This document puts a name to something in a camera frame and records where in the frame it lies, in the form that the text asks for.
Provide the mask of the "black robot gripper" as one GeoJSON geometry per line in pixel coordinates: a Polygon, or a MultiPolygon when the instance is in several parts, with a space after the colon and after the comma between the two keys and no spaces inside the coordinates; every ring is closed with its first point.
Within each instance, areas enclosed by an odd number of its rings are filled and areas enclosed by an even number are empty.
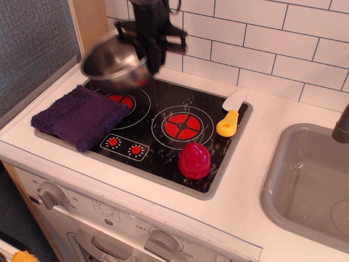
{"type": "Polygon", "coordinates": [[[148,59],[149,69],[156,74],[165,63],[166,50],[186,53],[186,31],[170,22],[172,11],[169,1],[131,1],[134,21],[116,22],[115,27],[122,41],[131,43],[139,60],[148,59]],[[147,47],[146,42],[157,45],[147,47]]]}

